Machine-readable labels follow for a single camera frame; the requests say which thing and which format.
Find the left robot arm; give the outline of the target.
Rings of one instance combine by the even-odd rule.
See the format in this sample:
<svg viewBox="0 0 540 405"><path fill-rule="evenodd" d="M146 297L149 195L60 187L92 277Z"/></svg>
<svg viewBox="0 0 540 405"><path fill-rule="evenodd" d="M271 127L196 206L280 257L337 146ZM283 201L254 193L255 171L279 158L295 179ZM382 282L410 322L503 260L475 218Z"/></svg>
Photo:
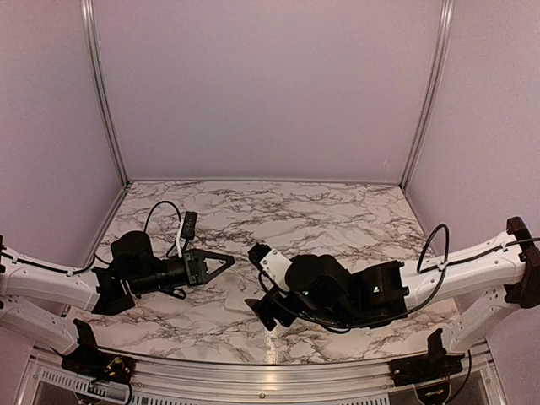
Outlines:
<svg viewBox="0 0 540 405"><path fill-rule="evenodd" d="M106 356L89 343L91 328L81 321L66 321L35 300L116 316L135 307L145 294L159 292L182 300L185 287L207 284L235 262L230 255L200 249L160 259L142 231L124 234L111 245L111 253L108 267L55 268L2 247L1 326L61 355L74 351L77 366L88 375L100 375Z"/></svg>

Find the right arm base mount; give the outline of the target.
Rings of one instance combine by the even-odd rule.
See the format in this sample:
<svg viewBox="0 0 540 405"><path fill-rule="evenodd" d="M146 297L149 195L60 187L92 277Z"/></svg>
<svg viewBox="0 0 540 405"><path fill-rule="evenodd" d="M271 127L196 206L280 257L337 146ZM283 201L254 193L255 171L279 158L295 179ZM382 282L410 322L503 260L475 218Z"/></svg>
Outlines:
<svg viewBox="0 0 540 405"><path fill-rule="evenodd" d="M428 354L420 354L389 363L394 386L416 385L424 382L445 379L463 371L463 355L448 356L432 360Z"/></svg>

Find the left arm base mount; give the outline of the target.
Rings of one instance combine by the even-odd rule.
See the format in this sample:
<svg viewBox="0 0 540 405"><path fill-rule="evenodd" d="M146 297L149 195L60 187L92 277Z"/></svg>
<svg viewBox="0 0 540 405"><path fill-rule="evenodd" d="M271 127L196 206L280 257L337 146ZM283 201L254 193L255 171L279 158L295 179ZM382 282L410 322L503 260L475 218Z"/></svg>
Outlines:
<svg viewBox="0 0 540 405"><path fill-rule="evenodd" d="M62 368L97 381L128 384L132 379L135 359L98 352L97 354L69 354L62 357Z"/></svg>

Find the white remote control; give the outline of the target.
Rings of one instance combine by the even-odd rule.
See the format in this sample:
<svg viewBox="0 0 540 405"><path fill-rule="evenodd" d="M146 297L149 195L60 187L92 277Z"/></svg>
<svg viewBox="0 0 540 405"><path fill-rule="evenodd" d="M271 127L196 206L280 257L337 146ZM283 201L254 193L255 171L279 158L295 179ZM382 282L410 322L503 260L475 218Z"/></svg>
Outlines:
<svg viewBox="0 0 540 405"><path fill-rule="evenodd" d="M251 308L245 303L245 296L231 292L226 295L224 308L228 312L238 314L250 315L252 313Z"/></svg>

